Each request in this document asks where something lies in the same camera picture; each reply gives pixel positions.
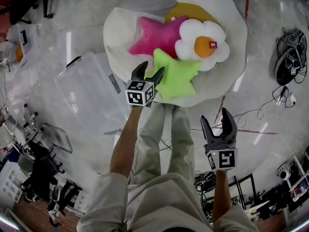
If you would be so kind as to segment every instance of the egg plush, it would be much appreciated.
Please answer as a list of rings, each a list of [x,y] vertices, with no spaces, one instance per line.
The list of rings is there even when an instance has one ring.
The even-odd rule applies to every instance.
[[[175,43],[178,59],[202,61],[200,71],[210,71],[230,54],[224,30],[212,21],[186,20],[181,24],[179,33],[181,39]]]

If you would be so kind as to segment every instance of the pink star plush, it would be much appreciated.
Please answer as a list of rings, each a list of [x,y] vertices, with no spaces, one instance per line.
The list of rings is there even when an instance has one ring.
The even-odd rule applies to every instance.
[[[168,24],[163,24],[142,16],[140,25],[143,37],[129,49],[129,53],[154,56],[154,50],[160,48],[172,58],[177,58],[175,43],[181,38],[180,25],[187,19],[188,17],[183,15]]]

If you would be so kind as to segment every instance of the white shirt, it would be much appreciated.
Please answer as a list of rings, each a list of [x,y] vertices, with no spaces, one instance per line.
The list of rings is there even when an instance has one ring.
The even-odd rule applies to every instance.
[[[140,186],[127,185],[120,174],[104,174],[93,197],[77,225],[79,232],[163,232],[176,227],[195,232],[258,231],[239,205],[212,228],[194,186],[177,173],[161,175]]]

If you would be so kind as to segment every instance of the beige pants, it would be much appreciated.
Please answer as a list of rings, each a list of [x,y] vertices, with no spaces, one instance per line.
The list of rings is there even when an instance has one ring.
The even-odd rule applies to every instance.
[[[131,184],[144,184],[161,175],[159,144],[165,122],[165,105],[154,103],[152,113],[139,135],[137,162]],[[188,108],[174,106],[171,129],[172,155],[168,173],[178,173],[194,182],[194,143],[190,133]]]

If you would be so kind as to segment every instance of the plastic lid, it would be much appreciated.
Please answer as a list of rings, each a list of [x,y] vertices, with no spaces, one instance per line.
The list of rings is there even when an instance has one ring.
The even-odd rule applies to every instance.
[[[55,79],[72,112],[92,138],[122,129],[128,113],[125,86],[109,73],[108,61],[104,65],[100,66],[95,54],[86,53]]]

